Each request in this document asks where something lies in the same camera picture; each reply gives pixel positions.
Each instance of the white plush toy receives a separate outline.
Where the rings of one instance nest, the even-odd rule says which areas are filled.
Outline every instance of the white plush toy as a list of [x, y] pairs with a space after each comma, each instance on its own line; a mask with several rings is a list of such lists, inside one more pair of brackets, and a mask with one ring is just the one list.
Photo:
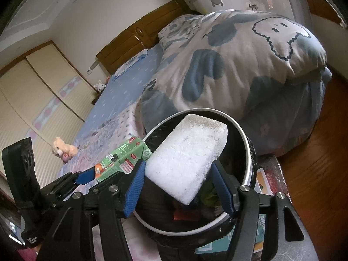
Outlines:
[[98, 92], [102, 92], [105, 87], [106, 87], [106, 84], [102, 83], [100, 80], [98, 84], [94, 85], [94, 88], [96, 88]]

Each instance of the teddy bear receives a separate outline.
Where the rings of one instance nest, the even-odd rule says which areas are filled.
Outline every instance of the teddy bear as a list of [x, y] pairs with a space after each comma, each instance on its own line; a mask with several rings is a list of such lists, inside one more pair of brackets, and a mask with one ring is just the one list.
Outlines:
[[63, 160], [66, 164], [77, 154], [78, 147], [70, 144], [65, 144], [65, 142], [60, 138], [56, 137], [52, 144], [52, 153]]
[[106, 85], [102, 83], [100, 80], [98, 81], [98, 84], [94, 86], [94, 88], [96, 88], [98, 92], [102, 92], [105, 87]]

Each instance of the headboard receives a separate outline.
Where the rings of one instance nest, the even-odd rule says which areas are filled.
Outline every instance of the headboard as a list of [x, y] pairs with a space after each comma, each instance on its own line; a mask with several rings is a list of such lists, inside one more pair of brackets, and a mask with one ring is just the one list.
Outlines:
[[98, 61], [112, 75], [122, 64], [143, 49], [158, 43], [157, 34], [175, 18], [191, 13], [184, 0], [172, 0], [144, 15], [122, 31], [98, 54]]

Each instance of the white sponge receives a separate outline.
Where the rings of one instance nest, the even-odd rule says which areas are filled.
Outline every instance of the white sponge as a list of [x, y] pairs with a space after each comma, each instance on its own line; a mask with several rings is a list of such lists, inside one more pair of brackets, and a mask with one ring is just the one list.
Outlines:
[[189, 205], [226, 143], [225, 124], [187, 115], [147, 160], [145, 175], [176, 200]]

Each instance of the green carton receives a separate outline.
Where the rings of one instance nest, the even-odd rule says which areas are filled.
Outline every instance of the green carton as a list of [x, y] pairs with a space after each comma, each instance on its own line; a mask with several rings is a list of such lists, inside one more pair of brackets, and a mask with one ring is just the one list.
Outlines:
[[132, 136], [95, 165], [95, 179], [101, 182], [116, 172], [129, 174], [139, 159], [146, 161], [151, 154], [145, 142]]

